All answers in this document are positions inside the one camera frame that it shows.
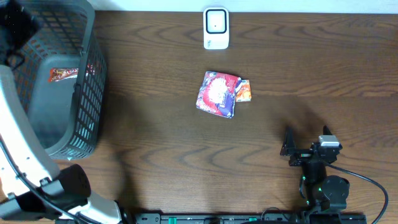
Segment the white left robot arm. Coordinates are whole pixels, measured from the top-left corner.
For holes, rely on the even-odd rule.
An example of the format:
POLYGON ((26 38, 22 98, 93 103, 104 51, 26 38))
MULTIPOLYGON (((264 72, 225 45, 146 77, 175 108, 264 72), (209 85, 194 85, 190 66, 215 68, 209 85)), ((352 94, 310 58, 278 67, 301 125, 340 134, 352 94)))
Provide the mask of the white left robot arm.
POLYGON ((1 2, 1 218, 130 223, 76 161, 95 150, 106 62, 88 1, 1 2))

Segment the brown orange candy bar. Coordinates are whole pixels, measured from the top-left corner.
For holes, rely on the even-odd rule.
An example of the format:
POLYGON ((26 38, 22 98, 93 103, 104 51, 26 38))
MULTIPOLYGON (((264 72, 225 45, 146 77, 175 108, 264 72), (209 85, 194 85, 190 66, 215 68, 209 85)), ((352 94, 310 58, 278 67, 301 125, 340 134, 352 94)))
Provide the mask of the brown orange candy bar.
POLYGON ((77 68, 52 68, 48 82, 59 82, 69 78, 76 78, 78 75, 77 68))

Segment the red purple snack bag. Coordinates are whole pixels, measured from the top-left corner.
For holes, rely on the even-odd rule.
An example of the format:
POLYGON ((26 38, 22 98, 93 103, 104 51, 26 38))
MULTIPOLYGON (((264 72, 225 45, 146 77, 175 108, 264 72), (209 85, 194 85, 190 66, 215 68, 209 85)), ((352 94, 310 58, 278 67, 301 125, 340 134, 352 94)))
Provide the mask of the red purple snack bag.
POLYGON ((236 94, 241 85, 240 77, 206 71, 197 96, 196 107, 217 116, 232 118, 236 94))

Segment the orange tissue pack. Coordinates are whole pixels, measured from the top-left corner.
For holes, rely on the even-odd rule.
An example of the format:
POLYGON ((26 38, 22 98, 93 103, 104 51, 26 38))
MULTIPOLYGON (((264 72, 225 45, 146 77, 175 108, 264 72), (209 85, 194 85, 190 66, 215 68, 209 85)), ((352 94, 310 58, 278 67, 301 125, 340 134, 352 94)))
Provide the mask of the orange tissue pack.
POLYGON ((236 94, 236 102, 248 102, 251 101, 251 86, 249 80, 243 80, 241 82, 241 87, 236 94))

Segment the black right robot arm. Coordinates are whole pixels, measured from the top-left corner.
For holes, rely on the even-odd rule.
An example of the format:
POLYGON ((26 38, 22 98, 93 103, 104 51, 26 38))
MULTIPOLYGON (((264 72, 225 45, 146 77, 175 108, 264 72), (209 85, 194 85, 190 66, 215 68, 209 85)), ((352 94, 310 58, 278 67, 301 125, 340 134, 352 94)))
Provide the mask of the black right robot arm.
POLYGON ((327 126, 323 134, 309 148, 299 149, 295 145, 291 128, 285 131, 281 156, 289 157, 289 165, 302 168, 299 191, 307 199, 308 206, 317 212, 340 212, 346 208, 349 182, 337 175, 328 175, 326 167, 337 160, 342 145, 327 126))

